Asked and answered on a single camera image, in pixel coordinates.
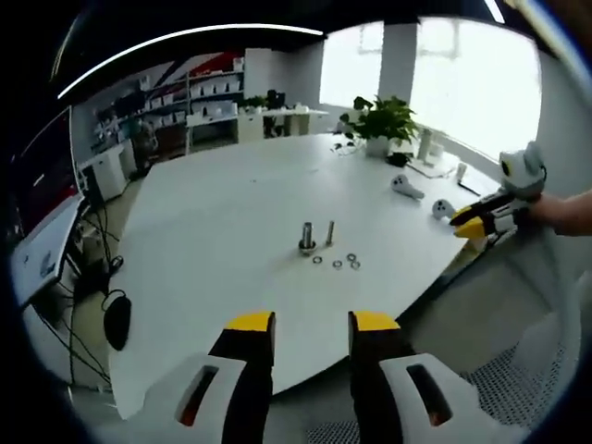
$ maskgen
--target white round table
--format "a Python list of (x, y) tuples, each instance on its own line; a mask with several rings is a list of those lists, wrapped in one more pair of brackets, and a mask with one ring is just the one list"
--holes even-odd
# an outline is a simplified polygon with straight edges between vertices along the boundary
[[(421, 202), (395, 193), (402, 172), (362, 153), (333, 150), (339, 136), (231, 145), (153, 167), (131, 208), (111, 289), (132, 301), (129, 339), (111, 350), (117, 408), (128, 418), (145, 391), (196, 352), (209, 352), (225, 324), (276, 312), (274, 392), (299, 384), (348, 353), (350, 310), (401, 315), (461, 250), (433, 202), (477, 198), (453, 179), (409, 168)], [(334, 245), (324, 247), (329, 220)], [(320, 265), (297, 250), (314, 225)], [(361, 267), (346, 261), (355, 253)], [(338, 270), (334, 260), (344, 266)]]

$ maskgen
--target monitor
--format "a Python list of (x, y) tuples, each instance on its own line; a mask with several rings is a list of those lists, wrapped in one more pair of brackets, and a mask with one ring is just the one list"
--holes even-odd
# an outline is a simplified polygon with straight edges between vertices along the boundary
[(79, 191), (70, 141), (71, 108), (52, 119), (11, 159), (10, 189), (23, 235)]

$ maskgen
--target bright window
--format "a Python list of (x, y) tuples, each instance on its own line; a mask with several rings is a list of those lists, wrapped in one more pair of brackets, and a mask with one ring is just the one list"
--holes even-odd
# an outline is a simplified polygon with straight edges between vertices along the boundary
[(540, 105), (532, 40), (470, 20), (421, 20), (411, 96), (419, 123), (498, 160), (536, 138)]
[(356, 96), (378, 94), (384, 23), (368, 23), (333, 32), (325, 40), (321, 104), (351, 108)]

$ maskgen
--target green plant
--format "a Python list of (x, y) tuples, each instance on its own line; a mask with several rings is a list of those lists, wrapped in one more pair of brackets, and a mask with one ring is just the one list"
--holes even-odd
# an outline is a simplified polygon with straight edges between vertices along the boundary
[(254, 95), (253, 97), (249, 97), (248, 99), (241, 98), (236, 101), (239, 108), (244, 108), (247, 106), (252, 106), (256, 108), (257, 106), (267, 106), (267, 99), (263, 95)]
[(351, 132), (345, 133), (349, 139), (354, 135), (366, 140), (385, 136), (401, 144), (411, 142), (417, 135), (418, 128), (411, 119), (414, 112), (407, 102), (395, 96), (385, 100), (377, 97), (374, 103), (358, 96), (353, 101), (353, 109), (360, 112), (357, 121), (352, 121), (347, 113), (339, 118), (351, 128)]

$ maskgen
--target controller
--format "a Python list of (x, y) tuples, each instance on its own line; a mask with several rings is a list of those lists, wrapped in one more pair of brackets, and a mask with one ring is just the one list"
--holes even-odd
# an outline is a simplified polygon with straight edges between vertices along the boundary
[(442, 217), (452, 218), (454, 213), (456, 213), (456, 210), (446, 199), (438, 199), (432, 206), (432, 215), (437, 220), (440, 220)]
[(399, 174), (390, 182), (390, 188), (399, 194), (409, 196), (413, 199), (423, 199), (425, 194), (423, 191), (417, 190), (404, 174)]

